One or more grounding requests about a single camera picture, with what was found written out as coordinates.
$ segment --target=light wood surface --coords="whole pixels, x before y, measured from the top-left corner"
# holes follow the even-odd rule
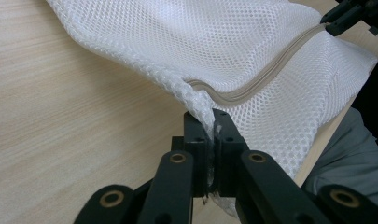
[[[334,2],[301,3],[324,13]],[[378,36],[366,29],[343,38],[378,55]],[[185,112],[153,83],[79,46],[45,1],[0,0],[0,223],[73,223],[96,190],[139,187],[183,134]],[[319,134],[315,154],[332,132]],[[193,223],[239,221],[196,199]]]

